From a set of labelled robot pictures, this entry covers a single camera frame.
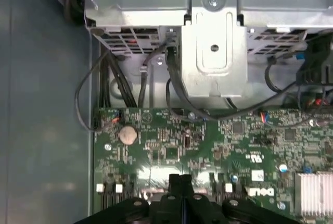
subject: sticker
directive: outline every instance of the sticker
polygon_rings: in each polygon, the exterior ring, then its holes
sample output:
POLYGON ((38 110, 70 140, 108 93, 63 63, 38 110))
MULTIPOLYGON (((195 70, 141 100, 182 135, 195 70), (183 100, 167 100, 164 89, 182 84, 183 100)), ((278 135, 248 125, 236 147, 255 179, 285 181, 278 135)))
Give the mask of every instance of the sticker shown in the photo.
POLYGON ((252 181, 264 181, 264 170, 252 170, 251 179, 252 181))

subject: metal bracket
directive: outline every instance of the metal bracket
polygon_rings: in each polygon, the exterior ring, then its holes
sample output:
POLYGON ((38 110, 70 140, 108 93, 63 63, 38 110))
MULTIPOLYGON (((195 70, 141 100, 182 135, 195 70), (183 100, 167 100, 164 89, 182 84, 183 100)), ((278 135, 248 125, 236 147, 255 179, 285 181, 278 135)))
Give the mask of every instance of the metal bracket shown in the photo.
POLYGON ((241 95, 247 82, 246 28, 237 16, 237 0, 191 0, 191 25, 182 27, 181 73, 188 96, 241 95))

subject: screw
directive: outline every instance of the screw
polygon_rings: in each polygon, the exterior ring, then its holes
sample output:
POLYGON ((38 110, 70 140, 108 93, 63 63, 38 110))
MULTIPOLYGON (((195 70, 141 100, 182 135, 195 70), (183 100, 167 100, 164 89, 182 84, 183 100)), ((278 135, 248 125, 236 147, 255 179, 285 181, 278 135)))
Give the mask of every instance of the screw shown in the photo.
POLYGON ((199 194, 195 194, 195 195, 193 196, 193 198, 196 199, 196 200, 199 200, 199 199, 201 199, 202 197, 201 197, 201 195, 199 195, 199 194))
POLYGON ((110 151, 111 149, 112 149, 112 146, 111 146, 111 144, 105 144, 104 145, 104 149, 106 150, 106 151, 110 151))
POLYGON ((229 201, 229 203, 230 203, 230 205, 232 205, 234 207, 238 206, 238 201, 236 201, 236 200, 231 200, 231 201, 229 201))
POLYGON ((217 0, 209 0, 209 4, 213 7, 217 6, 217 0))
POLYGON ((284 204, 283 202, 278 202, 277 203, 277 208, 280 210, 285 210, 286 209, 286 204, 284 204))
POLYGON ((190 119, 190 120, 195 120, 197 117, 196 117, 196 114, 194 114, 193 112, 190 112, 188 113, 187 117, 190 119))
POLYGON ((134 206, 141 206, 142 205, 142 202, 134 202, 134 206))
POLYGON ((162 57, 158 57, 156 60, 158 65, 162 65, 163 64, 163 58, 162 57))

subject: electronic component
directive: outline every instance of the electronic component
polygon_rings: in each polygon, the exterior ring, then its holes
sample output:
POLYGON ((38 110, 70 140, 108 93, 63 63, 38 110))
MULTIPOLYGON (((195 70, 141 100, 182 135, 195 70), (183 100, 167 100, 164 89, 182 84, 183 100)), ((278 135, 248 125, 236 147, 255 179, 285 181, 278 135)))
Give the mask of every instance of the electronic component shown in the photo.
POLYGON ((132 145, 136 141, 138 133, 133 126, 127 125, 120 129, 118 136, 123 144, 132 145))
POLYGON ((285 130, 285 140, 294 141, 296 138, 296 129, 286 129, 285 130))
POLYGON ((185 148, 190 147, 190 134, 191 134, 191 130, 189 128, 186 128, 185 129, 185 134, 184 134, 184 146, 185 146, 185 148))
POLYGON ((303 173, 312 173, 312 167, 310 166, 304 166, 303 167, 303 173))
POLYGON ((116 184, 116 193, 123 192, 123 184, 116 184))
POLYGON ((253 138, 253 143, 255 144, 261 144, 261 145, 276 145, 277 144, 277 140, 275 138, 267 138, 266 136, 261 136, 261 137, 254 137, 253 138))
POLYGON ((243 134, 244 124, 241 121, 233 122, 233 134, 243 134))
POLYGON ((233 185, 231 183, 226 183, 224 185, 225 192, 226 193, 232 193, 233 192, 233 185))
POLYGON ((151 150, 151 160, 152 161, 158 161, 159 157, 160 157, 159 150, 151 150))
POLYGON ((178 159, 178 148, 177 147, 166 147, 165 148, 165 158, 167 160, 177 160, 178 159))
POLYGON ((281 165, 279 166, 279 171, 280 171, 281 173, 286 173, 286 172, 288 171, 288 167, 287 167, 287 165, 286 165, 286 164, 281 164, 281 165))
POLYGON ((330 142, 325 142, 325 154, 326 155, 333 155, 333 148, 330 142))
POLYGON ((96 192, 97 193, 102 193, 104 191, 104 184, 96 184, 96 192))
POLYGON ((221 160, 222 152, 220 150, 215 150, 213 155, 215 160, 221 160))
POLYGON ((333 173, 295 176, 295 210, 301 216, 331 216, 333 214, 333 173))
POLYGON ((238 182, 238 176, 237 175, 232 175, 231 176, 231 182, 232 183, 237 183, 238 182))

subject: capacitor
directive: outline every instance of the capacitor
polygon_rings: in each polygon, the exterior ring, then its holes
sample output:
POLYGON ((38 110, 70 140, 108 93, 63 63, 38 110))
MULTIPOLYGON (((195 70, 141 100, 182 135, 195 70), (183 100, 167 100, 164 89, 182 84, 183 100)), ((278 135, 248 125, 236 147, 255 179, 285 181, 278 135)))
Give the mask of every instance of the capacitor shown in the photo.
POLYGON ((281 164, 281 165, 279 166, 279 171, 280 171, 281 173, 286 173, 286 172, 288 171, 288 167, 287 167, 287 165, 286 165, 286 164, 281 164))
POLYGON ((133 126, 126 125, 120 129, 118 136, 123 144, 132 145, 138 137, 138 132, 133 126))
POLYGON ((231 176, 231 182, 232 183, 237 183, 238 182, 238 176, 237 175, 232 175, 231 176))
POLYGON ((304 166, 303 167, 303 173, 312 173, 312 167, 310 166, 304 166))
POLYGON ((188 134, 185 135, 184 145, 185 145, 185 148, 189 148, 189 146, 190 146, 190 137, 188 134))

